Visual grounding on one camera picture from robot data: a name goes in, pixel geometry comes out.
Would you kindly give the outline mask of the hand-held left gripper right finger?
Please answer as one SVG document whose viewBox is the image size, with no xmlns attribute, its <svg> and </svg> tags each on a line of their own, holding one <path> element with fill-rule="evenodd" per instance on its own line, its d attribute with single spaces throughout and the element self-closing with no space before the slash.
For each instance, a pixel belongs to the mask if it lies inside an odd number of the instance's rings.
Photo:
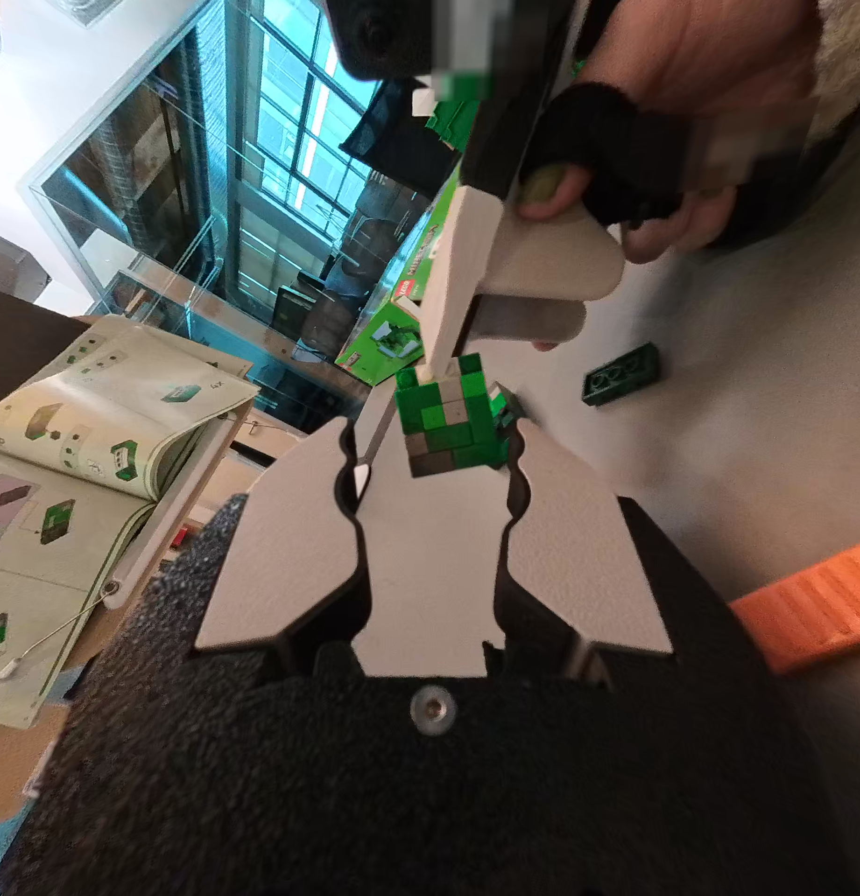
<svg viewBox="0 0 860 896">
<path fill-rule="evenodd" d="M 663 658 L 673 644 L 617 497 L 551 435 L 520 420 L 510 520 L 493 595 L 503 670 L 590 676 L 601 649 Z"/>
</svg>

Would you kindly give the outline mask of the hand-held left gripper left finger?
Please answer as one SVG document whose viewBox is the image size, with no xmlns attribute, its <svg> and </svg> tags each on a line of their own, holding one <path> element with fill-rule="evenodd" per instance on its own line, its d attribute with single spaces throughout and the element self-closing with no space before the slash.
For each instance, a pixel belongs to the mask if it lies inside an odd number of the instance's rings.
<svg viewBox="0 0 860 896">
<path fill-rule="evenodd" d="M 254 482 L 194 641 L 200 652 L 293 636 L 366 580 L 351 420 L 308 435 Z"/>
</svg>

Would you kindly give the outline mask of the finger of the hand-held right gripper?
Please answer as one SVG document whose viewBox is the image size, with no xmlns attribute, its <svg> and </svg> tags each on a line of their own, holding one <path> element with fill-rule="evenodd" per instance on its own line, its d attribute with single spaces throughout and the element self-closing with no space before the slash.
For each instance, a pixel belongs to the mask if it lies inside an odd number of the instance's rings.
<svg viewBox="0 0 860 896">
<path fill-rule="evenodd" d="M 454 355 L 486 273 L 503 209 L 502 200 L 473 186 L 459 185 L 454 190 L 421 304 L 422 385 L 442 379 Z"/>
</svg>

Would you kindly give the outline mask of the green white lego assembly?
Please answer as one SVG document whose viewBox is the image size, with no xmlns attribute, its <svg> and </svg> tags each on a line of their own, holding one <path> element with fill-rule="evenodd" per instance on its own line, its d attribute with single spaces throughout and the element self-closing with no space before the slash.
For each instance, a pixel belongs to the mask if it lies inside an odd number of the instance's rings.
<svg viewBox="0 0 860 896">
<path fill-rule="evenodd" d="M 515 393 L 486 378 L 481 355 L 454 357 L 441 379 L 423 382 L 419 366 L 394 376 L 394 399 L 414 478 L 506 464 L 517 420 Z"/>
</svg>

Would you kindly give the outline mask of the dark green lego plate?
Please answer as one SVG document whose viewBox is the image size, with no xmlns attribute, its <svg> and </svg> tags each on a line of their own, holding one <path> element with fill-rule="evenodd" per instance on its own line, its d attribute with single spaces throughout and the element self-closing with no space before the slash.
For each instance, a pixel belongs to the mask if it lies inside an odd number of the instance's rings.
<svg viewBox="0 0 860 896">
<path fill-rule="evenodd" d="M 660 352 L 646 342 L 584 375 L 581 401 L 598 408 L 659 381 Z"/>
</svg>

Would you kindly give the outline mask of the green lego box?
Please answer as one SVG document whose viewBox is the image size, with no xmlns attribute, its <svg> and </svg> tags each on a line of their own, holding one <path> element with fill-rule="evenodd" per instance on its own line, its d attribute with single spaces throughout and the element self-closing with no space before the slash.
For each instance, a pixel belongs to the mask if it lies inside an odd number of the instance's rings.
<svg viewBox="0 0 860 896">
<path fill-rule="evenodd" d="M 457 164 L 387 265 L 335 360 L 337 367 L 369 387 L 423 357 L 421 304 L 459 169 Z"/>
</svg>

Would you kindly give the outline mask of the person's right hand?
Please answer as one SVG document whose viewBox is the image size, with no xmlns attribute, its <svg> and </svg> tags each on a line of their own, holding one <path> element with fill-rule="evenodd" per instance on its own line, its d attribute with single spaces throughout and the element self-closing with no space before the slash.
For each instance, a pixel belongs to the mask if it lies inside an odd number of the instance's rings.
<svg viewBox="0 0 860 896">
<path fill-rule="evenodd" d="M 639 109 L 679 116 L 786 104 L 813 90 L 820 36 L 817 2 L 620 2 L 573 83 L 604 84 Z M 547 166 L 522 188 L 519 214 L 555 218 L 591 183 L 586 168 Z M 704 248 L 726 229 L 736 200 L 735 187 L 693 192 L 670 218 L 621 225 L 626 260 Z"/>
</svg>

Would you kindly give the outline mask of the black mesh office chair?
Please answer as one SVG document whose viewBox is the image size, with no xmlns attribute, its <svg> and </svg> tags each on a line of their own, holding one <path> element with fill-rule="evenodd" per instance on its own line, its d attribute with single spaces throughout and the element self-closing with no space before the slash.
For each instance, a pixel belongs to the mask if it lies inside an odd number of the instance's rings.
<svg viewBox="0 0 860 896">
<path fill-rule="evenodd" d="M 412 114 L 414 78 L 381 82 L 364 113 L 339 149 L 373 171 L 433 199 L 460 160 L 459 151 Z"/>
</svg>

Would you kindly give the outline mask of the green plastic bin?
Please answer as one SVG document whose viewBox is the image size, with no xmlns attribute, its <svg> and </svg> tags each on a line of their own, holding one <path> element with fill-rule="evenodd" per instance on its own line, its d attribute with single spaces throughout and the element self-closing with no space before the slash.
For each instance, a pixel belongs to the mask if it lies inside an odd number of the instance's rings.
<svg viewBox="0 0 860 896">
<path fill-rule="evenodd" d="M 467 148 L 481 100 L 490 87 L 479 72 L 442 74 L 431 82 L 436 105 L 426 124 L 447 146 L 459 153 Z"/>
</svg>

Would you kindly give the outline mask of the open instruction booklet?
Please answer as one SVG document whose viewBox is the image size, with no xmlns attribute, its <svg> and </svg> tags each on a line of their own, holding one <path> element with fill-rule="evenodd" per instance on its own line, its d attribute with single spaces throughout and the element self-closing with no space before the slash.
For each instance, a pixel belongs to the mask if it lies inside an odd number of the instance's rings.
<svg viewBox="0 0 860 896">
<path fill-rule="evenodd" d="M 0 725 L 27 729 L 100 590 L 252 364 L 118 315 L 0 398 Z"/>
</svg>

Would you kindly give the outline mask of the orange brick separator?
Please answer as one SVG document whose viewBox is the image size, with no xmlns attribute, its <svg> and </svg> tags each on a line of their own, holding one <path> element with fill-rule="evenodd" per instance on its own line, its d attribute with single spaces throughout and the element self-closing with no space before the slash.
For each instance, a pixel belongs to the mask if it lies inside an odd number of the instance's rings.
<svg viewBox="0 0 860 896">
<path fill-rule="evenodd" d="M 860 651 L 860 544 L 729 604 L 773 674 Z"/>
</svg>

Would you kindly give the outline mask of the black panel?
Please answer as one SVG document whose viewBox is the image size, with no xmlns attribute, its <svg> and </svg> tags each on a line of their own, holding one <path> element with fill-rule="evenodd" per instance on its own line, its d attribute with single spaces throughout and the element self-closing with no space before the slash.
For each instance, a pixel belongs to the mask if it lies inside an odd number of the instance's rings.
<svg viewBox="0 0 860 896">
<path fill-rule="evenodd" d="M 86 322 L 0 293 L 0 401 L 88 328 Z"/>
</svg>

